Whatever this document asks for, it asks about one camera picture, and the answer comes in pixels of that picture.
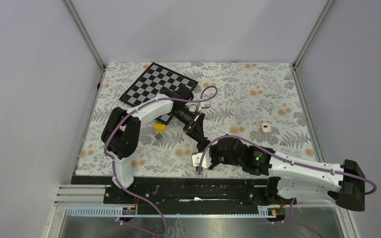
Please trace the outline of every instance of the black and white checkered board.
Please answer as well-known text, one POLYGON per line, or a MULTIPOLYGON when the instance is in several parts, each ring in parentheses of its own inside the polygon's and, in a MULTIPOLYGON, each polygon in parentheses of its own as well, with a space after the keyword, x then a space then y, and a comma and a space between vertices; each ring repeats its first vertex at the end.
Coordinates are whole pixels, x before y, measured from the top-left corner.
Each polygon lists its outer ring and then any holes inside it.
MULTIPOLYGON (((154 98, 163 87, 176 91, 181 84, 193 90, 198 82, 159 64, 152 63, 119 99, 135 107, 154 98)), ((166 114, 157 120, 167 125, 172 118, 172 115, 166 114)))

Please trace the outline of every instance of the yellow block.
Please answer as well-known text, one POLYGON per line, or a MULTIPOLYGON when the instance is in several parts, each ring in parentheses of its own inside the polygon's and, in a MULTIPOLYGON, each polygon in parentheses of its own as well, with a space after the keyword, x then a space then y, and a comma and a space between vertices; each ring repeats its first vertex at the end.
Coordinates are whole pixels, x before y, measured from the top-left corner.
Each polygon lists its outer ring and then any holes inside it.
POLYGON ((166 125, 164 125, 164 124, 156 124, 154 128, 157 131, 165 131, 166 130, 166 125))

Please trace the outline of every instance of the white wall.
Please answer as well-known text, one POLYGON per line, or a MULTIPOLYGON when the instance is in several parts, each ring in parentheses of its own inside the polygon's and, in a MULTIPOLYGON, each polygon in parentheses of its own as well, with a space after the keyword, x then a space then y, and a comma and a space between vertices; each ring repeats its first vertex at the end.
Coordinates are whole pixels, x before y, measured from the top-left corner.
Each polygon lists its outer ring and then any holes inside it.
POLYGON ((0 0, 0 238, 42 234, 98 74, 61 0, 0 0))
POLYGON ((355 221, 381 237, 381 1, 337 1, 299 71, 328 159, 358 161, 378 185, 355 221))
POLYGON ((326 0, 73 3, 106 62, 293 62, 326 0))

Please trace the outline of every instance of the gray leaf pattern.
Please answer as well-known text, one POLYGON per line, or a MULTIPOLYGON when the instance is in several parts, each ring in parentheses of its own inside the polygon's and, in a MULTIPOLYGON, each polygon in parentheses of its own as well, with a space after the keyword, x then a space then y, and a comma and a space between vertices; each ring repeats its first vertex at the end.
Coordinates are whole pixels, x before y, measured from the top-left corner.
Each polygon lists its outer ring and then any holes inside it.
MULTIPOLYGON (((110 158, 104 155, 100 140, 106 121, 115 107, 130 106, 119 96, 142 74, 150 62, 111 62, 101 83, 92 120, 78 155, 77 175, 111 176, 110 158)), ((231 134, 282 151, 291 156, 314 161, 306 117, 288 63, 200 63, 161 62, 171 70, 199 82, 193 93, 200 98, 210 85, 218 88, 212 107, 204 110, 204 133, 209 139, 231 134), (269 122, 272 132, 263 133, 262 122, 269 122)), ((213 95, 208 89, 204 98, 213 95)), ((138 147, 131 155, 135 176, 259 178, 240 167, 218 165, 198 175, 191 165, 196 142, 182 131, 182 123, 173 119, 164 132, 154 129, 157 122, 143 125, 138 147), (163 138, 157 140, 155 135, 163 138)))

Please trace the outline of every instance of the checkerboard square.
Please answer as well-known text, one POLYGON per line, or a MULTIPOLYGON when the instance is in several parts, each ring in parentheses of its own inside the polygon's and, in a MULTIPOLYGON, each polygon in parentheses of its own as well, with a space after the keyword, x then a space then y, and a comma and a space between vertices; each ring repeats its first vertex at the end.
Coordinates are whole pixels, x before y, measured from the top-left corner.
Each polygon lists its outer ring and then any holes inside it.
MULTIPOLYGON (((198 82, 193 79, 152 63, 126 90, 120 100, 130 106, 137 106, 154 98, 163 88, 176 91, 180 85, 184 85, 193 90, 197 84, 198 82)), ((172 118, 173 116, 166 114, 157 120, 163 124, 168 124, 172 118)))

